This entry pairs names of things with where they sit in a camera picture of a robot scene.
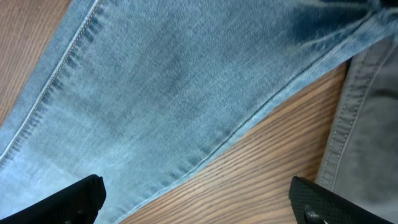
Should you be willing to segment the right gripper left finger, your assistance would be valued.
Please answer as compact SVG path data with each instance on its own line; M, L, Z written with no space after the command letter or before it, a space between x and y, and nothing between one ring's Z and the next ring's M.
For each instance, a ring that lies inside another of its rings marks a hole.
M1 224L94 224L106 200L103 178L92 174L1 220Z

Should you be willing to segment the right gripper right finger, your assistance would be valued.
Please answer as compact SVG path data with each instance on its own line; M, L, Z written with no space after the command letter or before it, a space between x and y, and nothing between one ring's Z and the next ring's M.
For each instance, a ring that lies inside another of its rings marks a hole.
M298 224L392 224L304 177L292 177L289 200Z

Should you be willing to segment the light blue denim jeans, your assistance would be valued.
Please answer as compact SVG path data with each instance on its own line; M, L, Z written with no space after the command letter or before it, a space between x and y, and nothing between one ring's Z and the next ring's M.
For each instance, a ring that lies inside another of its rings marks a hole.
M1 217L96 174L119 222L396 32L382 1L73 1L1 127Z

